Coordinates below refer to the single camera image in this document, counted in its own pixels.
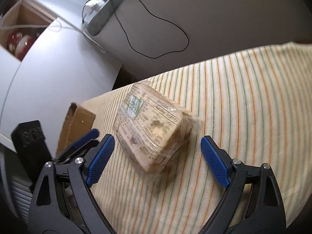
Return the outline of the white cabinet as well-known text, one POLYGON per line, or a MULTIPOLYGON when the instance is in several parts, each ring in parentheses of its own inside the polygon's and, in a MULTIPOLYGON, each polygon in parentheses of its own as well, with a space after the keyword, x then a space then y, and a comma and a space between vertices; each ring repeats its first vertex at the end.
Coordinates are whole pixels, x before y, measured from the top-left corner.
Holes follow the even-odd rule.
POLYGON ((57 149, 71 103, 111 91, 122 66, 82 31, 88 0, 25 0, 52 23, 23 60, 1 49, 1 143, 13 149, 11 132, 23 122, 41 123, 51 153, 57 149))

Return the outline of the red white round ornament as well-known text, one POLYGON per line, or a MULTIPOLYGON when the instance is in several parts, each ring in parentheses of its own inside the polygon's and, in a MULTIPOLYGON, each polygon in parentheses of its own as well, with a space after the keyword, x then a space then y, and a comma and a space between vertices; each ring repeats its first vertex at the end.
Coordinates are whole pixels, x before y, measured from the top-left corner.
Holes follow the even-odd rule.
POLYGON ((23 60, 34 42, 35 39, 32 36, 13 31, 7 37, 6 48, 14 57, 23 60))

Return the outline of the grey stone window ledge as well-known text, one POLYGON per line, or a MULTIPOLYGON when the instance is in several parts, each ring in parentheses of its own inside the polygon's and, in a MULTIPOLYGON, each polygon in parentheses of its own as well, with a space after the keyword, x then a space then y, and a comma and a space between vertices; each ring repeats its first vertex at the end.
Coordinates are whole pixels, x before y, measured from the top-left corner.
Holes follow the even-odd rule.
POLYGON ((98 35, 124 0, 107 0, 87 25, 91 36, 98 35))

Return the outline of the brown cardboard box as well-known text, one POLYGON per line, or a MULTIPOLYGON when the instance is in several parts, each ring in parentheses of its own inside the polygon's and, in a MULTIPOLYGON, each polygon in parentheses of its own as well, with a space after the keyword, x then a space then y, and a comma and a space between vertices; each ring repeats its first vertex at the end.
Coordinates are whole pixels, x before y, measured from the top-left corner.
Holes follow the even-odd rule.
POLYGON ((77 103, 71 103, 60 132, 56 156, 59 156, 67 146, 89 132, 95 118, 96 115, 93 112, 77 103))

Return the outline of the white device on ledge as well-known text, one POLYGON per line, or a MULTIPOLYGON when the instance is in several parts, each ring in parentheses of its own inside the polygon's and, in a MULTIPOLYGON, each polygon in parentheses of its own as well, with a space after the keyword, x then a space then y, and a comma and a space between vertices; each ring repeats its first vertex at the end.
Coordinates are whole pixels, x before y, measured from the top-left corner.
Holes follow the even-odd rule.
POLYGON ((104 0, 88 0, 82 8, 82 24, 88 16, 98 13, 105 3, 104 0))

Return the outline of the bagged sliced bread loaf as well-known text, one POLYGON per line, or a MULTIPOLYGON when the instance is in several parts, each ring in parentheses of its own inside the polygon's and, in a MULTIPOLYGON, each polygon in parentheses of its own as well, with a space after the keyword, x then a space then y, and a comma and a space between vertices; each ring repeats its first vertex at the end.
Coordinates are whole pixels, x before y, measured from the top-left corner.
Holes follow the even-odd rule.
POLYGON ((177 150, 198 133, 201 119, 150 87, 132 85, 118 108, 114 132, 145 184, 154 182, 177 150))

